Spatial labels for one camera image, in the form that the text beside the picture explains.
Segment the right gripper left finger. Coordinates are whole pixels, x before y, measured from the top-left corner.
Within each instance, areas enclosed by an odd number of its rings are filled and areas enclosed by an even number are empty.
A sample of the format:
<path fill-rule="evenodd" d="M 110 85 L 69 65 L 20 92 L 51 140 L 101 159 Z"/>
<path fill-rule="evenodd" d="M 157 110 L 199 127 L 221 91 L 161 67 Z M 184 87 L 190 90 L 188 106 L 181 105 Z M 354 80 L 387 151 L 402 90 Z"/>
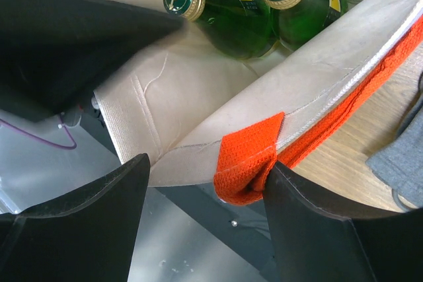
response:
<path fill-rule="evenodd" d="M 149 182 L 140 154 L 76 190 L 1 215 L 2 281 L 127 281 Z"/>

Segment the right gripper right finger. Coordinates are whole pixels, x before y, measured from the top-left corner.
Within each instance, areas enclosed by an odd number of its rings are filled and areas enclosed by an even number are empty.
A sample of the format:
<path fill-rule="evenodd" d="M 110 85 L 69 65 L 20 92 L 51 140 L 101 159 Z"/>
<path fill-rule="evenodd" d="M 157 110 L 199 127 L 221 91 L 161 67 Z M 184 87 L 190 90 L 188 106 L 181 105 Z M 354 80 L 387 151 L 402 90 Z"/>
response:
<path fill-rule="evenodd" d="M 422 210 L 396 213 L 338 195 L 281 162 L 264 205 L 282 281 L 421 281 Z"/>

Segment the green glass bottle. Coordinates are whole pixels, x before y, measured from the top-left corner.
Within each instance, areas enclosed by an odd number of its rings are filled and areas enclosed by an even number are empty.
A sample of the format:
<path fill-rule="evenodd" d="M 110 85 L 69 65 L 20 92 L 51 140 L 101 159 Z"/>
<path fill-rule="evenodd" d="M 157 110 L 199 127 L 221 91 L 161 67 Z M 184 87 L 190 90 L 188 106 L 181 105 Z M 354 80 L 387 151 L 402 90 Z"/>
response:
<path fill-rule="evenodd" d="M 265 0 L 280 42 L 295 51 L 348 11 L 347 0 Z"/>
<path fill-rule="evenodd" d="M 163 0 L 163 5 L 196 24 L 215 48 L 235 59 L 262 57 L 278 41 L 264 0 Z"/>

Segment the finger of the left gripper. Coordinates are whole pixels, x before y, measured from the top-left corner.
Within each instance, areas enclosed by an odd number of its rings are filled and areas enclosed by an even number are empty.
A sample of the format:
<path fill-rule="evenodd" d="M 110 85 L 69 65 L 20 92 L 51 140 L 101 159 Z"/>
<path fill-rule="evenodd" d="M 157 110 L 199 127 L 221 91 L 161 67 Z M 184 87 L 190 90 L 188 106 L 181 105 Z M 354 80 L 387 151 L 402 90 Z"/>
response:
<path fill-rule="evenodd" d="M 32 122 L 64 112 L 183 27 L 111 0 L 1 0 L 1 109 Z"/>

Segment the beige canvas bag orange handles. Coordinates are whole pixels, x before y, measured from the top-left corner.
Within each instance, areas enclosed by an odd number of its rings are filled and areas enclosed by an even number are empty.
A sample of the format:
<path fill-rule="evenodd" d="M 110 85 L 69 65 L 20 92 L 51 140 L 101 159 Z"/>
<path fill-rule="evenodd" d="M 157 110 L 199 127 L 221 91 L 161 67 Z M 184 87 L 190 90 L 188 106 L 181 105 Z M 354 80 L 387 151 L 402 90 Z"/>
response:
<path fill-rule="evenodd" d="M 228 203 L 262 197 L 266 173 L 328 139 L 422 42 L 422 0 L 363 0 L 284 57 L 219 53 L 193 26 L 124 63 L 95 91 L 121 162 L 151 186 L 213 183 Z"/>

